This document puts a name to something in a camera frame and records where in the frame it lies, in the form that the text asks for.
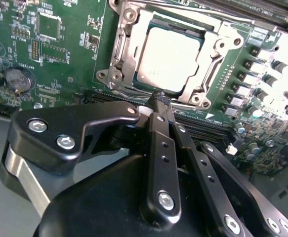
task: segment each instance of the black metal bracket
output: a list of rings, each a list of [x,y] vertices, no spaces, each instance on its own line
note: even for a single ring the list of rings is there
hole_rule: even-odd
[[[203,142],[197,150],[187,129],[175,122],[170,99],[162,93],[153,94],[146,106],[151,109],[149,115],[140,115],[140,111],[127,102],[21,111],[12,117],[7,145],[9,150],[2,160],[5,159],[4,163],[8,172],[16,176],[22,172],[19,170],[13,173],[15,169],[31,168],[35,172],[23,173],[34,180],[32,183],[36,185],[36,181],[40,179],[35,179],[33,177],[35,174],[39,177],[45,177],[46,175],[42,175],[44,172],[58,174],[54,178],[51,176],[51,179],[69,177],[70,171],[79,160],[95,156],[94,153],[108,150],[114,152],[116,149],[127,147],[132,154],[132,158],[129,159],[134,159],[134,162],[140,160],[141,163],[141,165],[137,163],[135,165],[137,168],[141,167],[140,174],[138,174],[140,178],[134,177],[136,180],[141,180],[140,184],[137,184],[141,187],[141,200],[138,201],[136,195],[120,198],[130,201],[131,205],[138,204],[138,212],[148,223],[150,230],[147,233],[152,233],[151,236],[155,236],[153,233],[156,230],[171,233],[169,229],[173,230],[177,225],[181,226],[180,219],[190,216],[182,211],[183,204],[186,206],[187,203],[186,198],[180,195],[181,188],[188,188],[192,189],[193,196],[196,197],[194,201],[202,207],[202,211],[198,210],[198,213],[204,216],[207,232],[211,236],[288,237],[288,219],[244,179],[218,149],[211,143]],[[33,129],[33,121],[36,120],[42,124],[41,126],[38,124],[38,127]],[[66,135],[64,143],[60,144],[59,137],[64,134]],[[186,167],[185,172],[189,173],[189,182],[179,180],[177,164]],[[127,174],[120,173],[119,169],[127,170],[134,175],[125,166],[121,168],[118,164],[111,165],[106,169],[108,176],[114,177],[110,183],[111,188],[115,189],[113,184],[118,182],[125,182],[126,185],[134,188],[133,182],[125,181]],[[70,213],[70,208],[64,205],[73,202],[72,197],[74,197],[74,202],[82,202],[78,207],[75,205],[75,208],[83,207],[81,210],[75,209],[75,215],[77,219],[83,219],[77,215],[85,215],[86,207],[83,203],[96,195],[88,190],[87,185],[88,183],[94,186],[96,177],[95,175],[93,179],[93,176],[90,176],[90,183],[80,182],[68,189],[64,186],[59,191],[67,190],[59,195],[55,195],[56,192],[53,189],[50,197],[55,198],[55,201],[49,203],[49,200],[46,200],[47,214],[44,213],[44,209],[40,209],[41,213],[44,213],[42,223],[57,216],[56,221],[61,222],[60,226],[63,228],[61,233],[65,233],[65,229],[69,233],[79,232],[76,227],[80,225],[72,223],[72,217],[64,217],[64,209]],[[28,179],[24,176],[18,178],[28,193],[27,188],[31,183],[28,183]],[[123,188],[128,190],[122,191],[124,195],[127,195],[129,187]],[[82,197],[69,193],[70,190],[79,190]],[[86,191],[87,197],[81,194],[83,190]],[[33,202],[33,193],[28,197]],[[248,206],[245,212],[238,211],[236,205],[239,203],[244,207]],[[97,205],[92,205],[88,207],[88,210],[96,213],[99,212],[97,208]],[[51,228],[49,224],[42,225],[36,231],[40,233],[39,236],[49,236],[45,235],[47,233],[45,226]],[[85,233],[92,233],[93,226],[88,224],[85,226],[87,227],[84,233],[81,232],[81,236]],[[134,230],[126,236],[141,236],[139,232],[140,229]],[[54,230],[48,233],[53,233],[50,236],[60,236]]]
[[[254,236],[288,236],[288,219],[217,148],[207,142],[198,148],[208,156],[230,200],[245,203],[243,218]]]
[[[139,117],[136,108],[123,101],[21,111],[11,118],[7,140],[18,155],[49,172],[65,174],[74,169],[86,148],[94,149],[106,128],[135,124]],[[60,136],[65,143],[74,141],[74,146],[68,150],[59,146]],[[89,144],[86,137],[92,138]]]

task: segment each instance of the green circuit board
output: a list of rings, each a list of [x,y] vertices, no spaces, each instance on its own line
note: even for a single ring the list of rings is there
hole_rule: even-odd
[[[108,64],[118,15],[105,1],[38,2],[19,13],[15,1],[0,0],[0,76],[19,66],[36,80],[24,96],[1,88],[0,103],[22,109],[32,109],[35,102],[63,106],[83,88],[104,89],[93,76]],[[96,39],[94,45],[85,45],[87,36]]]
[[[192,1],[186,5],[199,7]],[[0,87],[0,104],[32,109],[35,103],[44,108],[75,104],[74,93],[96,91],[117,97],[96,78],[96,72],[110,64],[119,16],[106,0],[0,0],[0,78],[9,68],[29,70],[34,77],[33,88],[17,95],[7,85]],[[274,109],[265,108],[253,93],[246,98],[237,116],[222,111],[227,95],[233,93],[233,85],[239,82],[237,75],[246,60],[255,60],[252,46],[273,51],[282,33],[269,31],[249,23],[231,22],[231,27],[244,38],[245,43],[226,55],[207,94],[212,102],[207,110],[176,109],[177,114],[190,119],[207,121],[214,125],[233,127],[242,122],[248,126],[245,145],[257,142],[265,148],[272,140],[276,146],[266,148],[257,155],[256,169],[268,174],[278,170],[279,151],[288,143],[288,119]],[[145,99],[136,100],[145,103]],[[257,106],[264,112],[254,118],[248,108]],[[274,159],[267,164],[265,158]],[[240,155],[237,162],[249,162]]]

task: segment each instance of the black clamp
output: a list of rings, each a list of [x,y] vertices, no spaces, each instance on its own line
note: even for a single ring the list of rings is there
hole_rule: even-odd
[[[43,206],[37,236],[47,236],[39,233],[46,234],[44,227],[49,221],[44,220],[49,220],[50,216],[54,217],[60,211],[58,207],[53,208],[55,203],[75,196],[70,193],[75,188],[84,189],[85,195],[89,193],[84,182],[68,188],[69,184],[72,185],[71,171],[75,165],[105,151],[114,152],[126,147],[132,154],[127,159],[140,159],[144,163],[142,183],[138,184],[142,197],[138,202],[138,215],[148,223],[149,232],[159,230],[171,233],[171,229],[181,225],[180,219],[186,218],[187,213],[182,211],[181,204],[185,203],[186,206],[186,198],[181,197],[179,187],[192,186],[196,202],[203,210],[200,214],[211,236],[288,237],[288,219],[211,143],[201,142],[195,147],[186,128],[175,122],[168,98],[162,93],[154,93],[146,104],[146,110],[149,112],[143,115],[140,108],[136,109],[127,102],[109,102],[21,111],[12,117],[2,163],[6,173],[14,175],[11,177],[14,181],[15,176],[21,181],[34,206],[37,209]],[[31,172],[22,172],[24,163],[27,164],[24,167],[31,169]],[[179,180],[178,166],[189,173],[191,183]],[[111,174],[119,167],[116,164],[107,169]],[[58,192],[50,191],[53,189],[46,185],[46,177],[50,183],[57,184],[53,187],[58,187]],[[30,193],[36,185],[30,183],[32,178],[41,182],[40,191],[46,189],[49,190],[46,193],[51,194],[43,204],[41,199]],[[98,178],[90,176],[90,180],[90,185],[94,185],[94,180]],[[75,201],[85,203],[76,196]],[[70,219],[64,218],[63,214],[57,217],[59,222],[66,223],[63,225],[66,231],[51,231],[47,224],[53,233],[50,236],[59,236],[59,233],[69,236],[64,233],[81,231],[77,223],[71,224]],[[84,228],[83,231],[92,233],[94,227],[87,225]],[[133,230],[131,236],[141,236],[141,233],[144,233],[143,230]]]

